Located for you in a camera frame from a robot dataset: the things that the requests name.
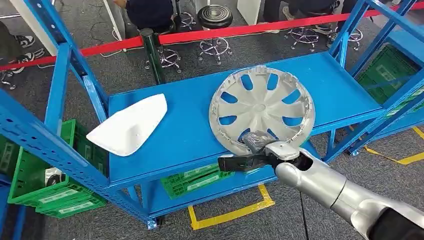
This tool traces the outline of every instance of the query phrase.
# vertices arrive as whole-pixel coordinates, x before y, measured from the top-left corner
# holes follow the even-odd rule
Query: white plastic part
[[[117,111],[86,137],[99,147],[125,157],[143,145],[167,110],[165,95],[153,95]]]
[[[271,75],[275,75],[275,88],[268,89]],[[242,77],[248,77],[252,89],[247,90]],[[299,97],[291,103],[283,100],[298,91]],[[228,102],[223,94],[236,100]],[[222,124],[220,119],[234,117],[233,122]],[[300,119],[288,125],[283,119]],[[266,66],[243,69],[228,76],[212,97],[209,107],[209,124],[216,139],[236,155],[251,153],[239,140],[249,132],[272,132],[293,147],[299,147],[312,131],[315,107],[312,97],[299,80],[289,72]]]

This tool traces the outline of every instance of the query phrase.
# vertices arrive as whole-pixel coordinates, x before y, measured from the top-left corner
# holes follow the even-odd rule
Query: blue metal shelf
[[[0,104],[0,134],[143,221],[149,229],[157,227],[154,217],[276,179],[268,167],[248,176],[237,174],[170,200],[159,184],[159,178],[215,162],[217,156],[226,152],[210,130],[208,109],[213,93],[234,70],[108,97],[49,0],[24,2],[57,47],[58,55],[44,123],[0,90],[2,103],[7,103]],[[377,0],[358,0],[328,52],[266,64],[270,68],[296,75],[312,95],[316,119],[311,134],[329,132],[330,136],[327,154],[323,158],[325,162],[333,160],[424,84],[424,70],[421,70],[383,105],[379,105],[353,78],[373,52],[384,43],[396,24],[417,40],[424,41],[423,31],[403,17],[414,3],[415,0],[404,0],[399,9],[393,12]],[[348,36],[357,27],[369,6],[379,10],[390,20],[348,73],[344,68]],[[159,93],[164,93],[166,97],[168,113],[145,144],[127,157],[110,155],[109,179],[57,136],[63,116],[68,70],[73,71],[87,91],[99,122],[145,97]],[[376,127],[350,150],[355,151],[365,145],[390,123],[403,117],[408,109],[422,101],[424,93]],[[355,123],[361,124],[334,146],[336,129]],[[305,145],[313,150],[309,142]],[[138,184],[142,186],[143,204],[140,204],[134,188]]]
[[[424,68],[424,43],[418,40],[416,37],[407,31],[397,30],[392,31],[387,36],[386,41],[395,46],[398,50],[408,56],[415,63],[420,65],[422,68]],[[380,120],[372,128],[370,128],[368,132],[370,133],[374,131],[385,121],[386,118]],[[386,127],[384,130],[381,130],[370,141],[375,141],[421,124],[424,124],[424,108],[421,108],[416,112],[408,112],[405,114],[405,116],[398,118],[396,121],[394,121],[394,123]]]
[[[378,122],[376,126],[373,127],[370,131],[374,130],[378,125],[382,124],[383,122],[383,120]],[[375,137],[372,138],[371,141],[375,141],[377,139],[381,139],[422,124],[424,124],[424,107],[416,112],[410,112],[401,119],[397,120],[392,125],[379,132]]]
[[[424,32],[424,25],[421,25],[420,29]],[[392,31],[386,41],[424,68],[424,43],[422,41],[404,30]]]
[[[265,64],[290,72],[308,89],[315,105],[313,135],[348,125],[354,116],[362,120],[381,114],[382,107],[344,70],[328,52]],[[126,93],[109,98],[114,114],[146,97],[163,93],[168,112],[153,134],[130,156],[110,154],[110,182],[117,188],[154,180],[216,162],[227,150],[217,141],[209,125],[212,95],[234,70],[205,75]]]
[[[302,147],[319,158],[320,155],[309,141],[304,143]],[[204,203],[259,184],[275,181],[276,179],[274,169],[271,166],[266,166],[251,174],[236,172],[232,177],[222,179],[214,184],[189,192],[175,199],[169,198],[161,181],[157,179],[141,184],[143,206],[149,213],[149,216],[155,218],[190,205]]]

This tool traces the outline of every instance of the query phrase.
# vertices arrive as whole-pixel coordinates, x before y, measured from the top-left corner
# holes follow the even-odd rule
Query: chair base
[[[361,46],[360,41],[362,40],[363,37],[364,37],[364,34],[362,33],[362,31],[355,28],[350,34],[349,39],[347,41],[351,43],[355,43],[356,46],[353,47],[353,50],[359,51],[359,47]]]
[[[178,64],[178,61],[181,60],[180,55],[178,52],[171,50],[171,49],[163,49],[162,51],[159,50],[159,60],[160,64],[162,65],[162,68],[168,68],[171,66],[174,66],[177,73],[181,73],[180,65]],[[150,69],[150,61],[147,60],[144,63],[145,69]]]
[[[199,54],[198,60],[202,61],[203,54],[215,56],[216,64],[221,65],[221,55],[228,53],[232,55],[233,52],[228,44],[228,41],[222,37],[205,39],[200,42],[201,53]]]
[[[179,16],[181,18],[181,24],[179,25],[180,28],[188,28],[192,30],[192,26],[196,25],[195,18],[188,12],[180,12]]]
[[[309,49],[309,51],[315,52],[315,43],[318,42],[319,37],[312,29],[307,27],[292,28],[284,37],[288,39],[289,35],[295,40],[293,45],[290,47],[291,49],[296,49],[296,45],[298,43],[303,43],[311,44],[312,47]]]
[[[10,90],[15,89],[13,76],[14,74],[11,71],[0,71],[0,84],[8,85]]]

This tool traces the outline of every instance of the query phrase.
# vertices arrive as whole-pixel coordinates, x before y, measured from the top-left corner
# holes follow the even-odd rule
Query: grey carpet floor
[[[214,3],[228,6],[233,14],[233,26],[245,25],[242,16],[236,10],[236,0],[216,0]],[[90,47],[103,42],[114,41],[112,27],[100,0],[64,0],[64,5],[56,3],[69,31],[73,33],[76,43],[82,47]],[[181,1],[181,8],[195,14],[192,2]],[[0,14],[10,13],[10,9],[0,9]],[[4,21],[13,34],[29,34],[31,30],[20,18]],[[368,19],[363,19],[359,26],[364,32],[359,52],[348,50],[347,67],[350,68],[361,52],[377,34],[379,27]],[[128,26],[129,36],[136,34],[132,25]],[[290,46],[291,39],[284,38],[285,32],[278,34],[264,33],[228,38],[234,54],[225,56],[222,65],[218,66],[212,58],[197,60],[198,43],[174,44],[168,48],[178,51],[182,56],[182,73],[166,69],[169,82],[186,78],[217,73],[230,69],[254,66],[261,63],[310,54],[309,46],[299,44],[295,50]],[[38,42],[32,49],[42,46]],[[325,51],[325,38],[321,37],[316,51]],[[136,49],[119,53],[108,58],[100,55],[87,58],[91,69],[108,94],[116,94],[154,84],[150,71],[143,69],[141,59],[143,50]],[[38,118],[44,119],[53,68],[38,69],[29,67],[15,77],[17,88],[8,91],[17,101],[23,104]],[[64,119],[76,118],[88,129],[93,129],[97,118],[84,89],[70,73],[68,78]],[[337,139],[346,133],[337,132]],[[327,137],[317,135],[311,138],[318,151],[326,150]],[[389,157],[400,159],[422,152],[424,139],[413,130],[400,132],[394,136],[377,140],[369,145],[371,148]],[[331,167],[345,174],[372,191],[388,197],[405,201],[413,206],[424,208],[424,171],[423,162],[415,162],[407,166],[396,164],[384,157],[360,150],[356,157],[341,154]],[[150,239],[294,239],[305,240],[299,192],[278,182],[266,184],[267,190],[275,201],[275,205],[254,212],[247,216],[204,229],[192,230],[187,209],[181,209],[166,216],[165,224],[154,230],[147,230],[140,221],[129,216],[112,204],[105,207],[80,213],[65,219],[55,219],[34,213],[28,208],[23,232],[23,240],[150,240]],[[194,206],[198,220],[217,216],[247,205],[257,203],[261,195],[257,187],[234,193],[219,199]],[[347,223],[333,212],[321,207],[308,197],[303,197],[306,223],[311,240],[361,239]],[[2,239],[10,238],[13,221],[8,219],[9,231],[5,231]]]

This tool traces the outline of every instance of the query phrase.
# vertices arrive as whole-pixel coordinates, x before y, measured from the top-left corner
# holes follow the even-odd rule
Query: person
[[[280,20],[280,3],[282,0],[265,0],[263,19],[273,23]],[[282,8],[282,13],[289,21],[294,20],[298,11],[310,16],[323,16],[333,12],[335,0],[292,0],[288,6]],[[315,25],[312,29],[317,33],[329,35],[332,30],[329,24]]]
[[[139,30],[150,28],[156,33],[170,28],[174,14],[172,0],[113,0],[126,10],[129,20]]]
[[[24,49],[32,46],[35,43],[33,36],[12,35],[8,27],[0,21],[0,64],[15,64],[23,62],[31,62],[36,55],[32,52],[24,53]],[[0,80],[6,76],[19,74],[24,70],[24,67],[12,68],[8,71],[0,73]]]
[[[352,12],[352,9],[354,9],[355,4],[357,4],[357,0],[344,0],[343,7],[341,8],[341,13],[342,14],[350,14]],[[339,21],[337,23],[336,31],[330,33],[330,35],[328,36],[328,40],[327,40],[327,43],[326,43],[327,47],[330,48],[332,46],[332,44],[334,43],[334,41],[337,38],[339,31],[342,30],[345,22],[346,21]]]

